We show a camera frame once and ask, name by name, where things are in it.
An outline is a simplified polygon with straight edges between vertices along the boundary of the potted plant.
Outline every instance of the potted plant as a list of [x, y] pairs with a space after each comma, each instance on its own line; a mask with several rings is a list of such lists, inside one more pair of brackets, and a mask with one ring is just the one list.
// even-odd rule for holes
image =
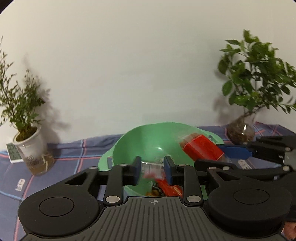
[[3, 108], [0, 126], [10, 122], [18, 133], [13, 138], [13, 144], [17, 147], [22, 159], [34, 175], [45, 173], [54, 163], [54, 159], [47, 152], [45, 142], [40, 129], [36, 107], [44, 104], [44, 100], [38, 95], [37, 80], [30, 71], [25, 75], [25, 85], [22, 88], [16, 81], [12, 84], [15, 74], [7, 75], [8, 69], [13, 63], [7, 63], [7, 54], [1, 49], [0, 42], [0, 107]]
[[276, 57], [277, 48], [271, 43], [263, 43], [258, 37], [244, 30], [243, 40], [227, 40], [226, 48], [218, 64], [218, 70], [227, 76], [222, 87], [224, 96], [229, 96], [229, 104], [244, 107], [244, 114], [230, 123], [227, 135], [234, 144], [252, 141], [254, 115], [261, 109], [271, 107], [285, 113], [296, 111], [290, 87], [296, 88], [296, 70]]

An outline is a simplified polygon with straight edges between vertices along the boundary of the green basin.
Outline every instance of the green basin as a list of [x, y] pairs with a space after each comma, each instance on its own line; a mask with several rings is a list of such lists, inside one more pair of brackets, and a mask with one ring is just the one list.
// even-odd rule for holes
[[[143, 161], [159, 162], [171, 156], [175, 164], [193, 166], [193, 160], [182, 150], [179, 143], [182, 137], [192, 133], [203, 134], [215, 144], [224, 144], [216, 134], [199, 128], [174, 122], [150, 124], [136, 127], [124, 134], [117, 143], [100, 159], [100, 171], [109, 170], [107, 159], [112, 165], [131, 164], [136, 156]], [[129, 196], [145, 196], [151, 190], [153, 180], [140, 178], [136, 186], [126, 186]]]

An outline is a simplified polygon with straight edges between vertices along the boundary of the round glass vase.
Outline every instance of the round glass vase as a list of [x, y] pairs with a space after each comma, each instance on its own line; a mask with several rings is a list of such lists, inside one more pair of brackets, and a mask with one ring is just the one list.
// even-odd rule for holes
[[245, 111], [243, 115], [227, 126], [227, 136], [235, 145], [242, 145], [253, 141], [255, 137], [254, 122], [255, 113]]

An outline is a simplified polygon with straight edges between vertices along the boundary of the plaid tablecloth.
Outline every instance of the plaid tablecloth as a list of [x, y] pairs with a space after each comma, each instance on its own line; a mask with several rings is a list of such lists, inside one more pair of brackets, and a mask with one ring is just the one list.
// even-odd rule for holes
[[[226, 126], [204, 126], [201, 129], [219, 135], [225, 143], [230, 143], [226, 136]], [[256, 136], [282, 136], [295, 133], [279, 125], [256, 123]], [[56, 163], [43, 176], [33, 176], [24, 163], [11, 164], [7, 152], [0, 152], [0, 238], [3, 241], [18, 241], [25, 232], [17, 217], [20, 203], [29, 195], [55, 184], [90, 166], [97, 166], [100, 157], [121, 137], [112, 135], [88, 138], [72, 143], [49, 144]], [[99, 193], [102, 200], [104, 189]]]

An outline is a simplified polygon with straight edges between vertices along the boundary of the red package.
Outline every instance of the red package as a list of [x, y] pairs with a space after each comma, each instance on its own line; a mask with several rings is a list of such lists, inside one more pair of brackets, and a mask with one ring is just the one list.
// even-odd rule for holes
[[183, 196], [182, 189], [179, 186], [170, 186], [166, 179], [156, 179], [156, 182], [167, 197]]
[[194, 161], [197, 159], [217, 161], [224, 155], [224, 152], [207, 137], [197, 133], [187, 136], [180, 145], [183, 151]]

